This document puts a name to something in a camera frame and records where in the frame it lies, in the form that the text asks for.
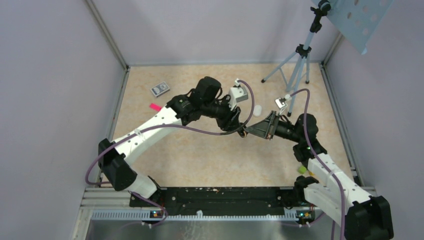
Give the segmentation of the small black case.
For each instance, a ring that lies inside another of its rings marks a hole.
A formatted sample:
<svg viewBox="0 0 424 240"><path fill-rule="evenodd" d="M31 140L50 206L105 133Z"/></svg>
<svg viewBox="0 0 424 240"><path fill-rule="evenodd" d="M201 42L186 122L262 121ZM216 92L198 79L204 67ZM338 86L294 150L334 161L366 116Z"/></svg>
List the small black case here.
<svg viewBox="0 0 424 240"><path fill-rule="evenodd" d="M239 134L241 138L245 138L248 135L248 133L245 130L239 130L237 133Z"/></svg>

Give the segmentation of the white earbud charging case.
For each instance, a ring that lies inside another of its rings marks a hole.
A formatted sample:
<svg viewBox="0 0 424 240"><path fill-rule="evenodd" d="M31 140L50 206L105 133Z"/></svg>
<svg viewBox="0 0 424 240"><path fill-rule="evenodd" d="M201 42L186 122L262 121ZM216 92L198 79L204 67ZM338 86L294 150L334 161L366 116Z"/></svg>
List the white earbud charging case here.
<svg viewBox="0 0 424 240"><path fill-rule="evenodd" d="M262 106L261 105L255 105L253 108L253 116L254 117L260 117L262 115Z"/></svg>

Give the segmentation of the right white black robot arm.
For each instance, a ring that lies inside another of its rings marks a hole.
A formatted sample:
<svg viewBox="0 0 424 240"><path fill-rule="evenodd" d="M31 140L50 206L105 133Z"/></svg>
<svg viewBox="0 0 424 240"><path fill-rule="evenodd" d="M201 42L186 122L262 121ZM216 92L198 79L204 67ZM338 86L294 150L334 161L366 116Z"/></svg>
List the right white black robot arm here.
<svg viewBox="0 0 424 240"><path fill-rule="evenodd" d="M302 113L295 123L280 120L275 111L246 128L246 132L271 140L277 136L295 142L296 160L312 173L294 183L293 200L321 209L340 226L346 240L391 240L394 237L391 207L383 196L373 196L347 176L317 140L314 115Z"/></svg>

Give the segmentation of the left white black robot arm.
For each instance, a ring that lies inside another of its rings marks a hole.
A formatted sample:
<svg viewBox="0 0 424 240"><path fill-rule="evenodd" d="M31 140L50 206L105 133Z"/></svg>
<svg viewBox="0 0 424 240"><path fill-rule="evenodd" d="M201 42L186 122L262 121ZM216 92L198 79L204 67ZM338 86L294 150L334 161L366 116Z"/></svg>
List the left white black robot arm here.
<svg viewBox="0 0 424 240"><path fill-rule="evenodd" d="M222 95L221 83L213 77L201 78L188 93L169 100L151 119L126 135L113 141L102 140L95 163L112 188L135 192L149 207L160 202L160 193L154 181L136 172L134 162L148 148L176 129L185 129L212 136L238 133L245 137L248 120L239 120L238 103L255 100L251 86L236 79L228 94Z"/></svg>

